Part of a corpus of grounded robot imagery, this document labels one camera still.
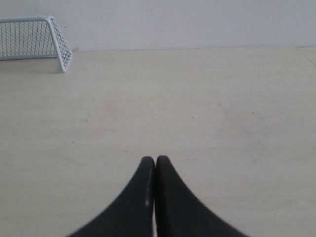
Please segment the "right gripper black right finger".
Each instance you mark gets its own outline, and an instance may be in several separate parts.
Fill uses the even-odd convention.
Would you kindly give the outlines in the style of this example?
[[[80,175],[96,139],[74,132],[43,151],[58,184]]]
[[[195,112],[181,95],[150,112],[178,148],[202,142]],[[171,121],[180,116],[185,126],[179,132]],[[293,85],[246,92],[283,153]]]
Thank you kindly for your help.
[[[159,156],[155,173],[158,237],[245,237],[209,210],[186,186],[168,156]]]

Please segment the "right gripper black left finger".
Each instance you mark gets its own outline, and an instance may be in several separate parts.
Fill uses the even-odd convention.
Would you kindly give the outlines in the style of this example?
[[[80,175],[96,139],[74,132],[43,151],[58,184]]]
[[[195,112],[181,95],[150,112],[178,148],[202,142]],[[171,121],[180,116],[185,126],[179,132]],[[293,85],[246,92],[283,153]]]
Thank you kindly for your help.
[[[153,235],[155,162],[141,159],[134,175],[98,216],[71,237],[151,237]]]

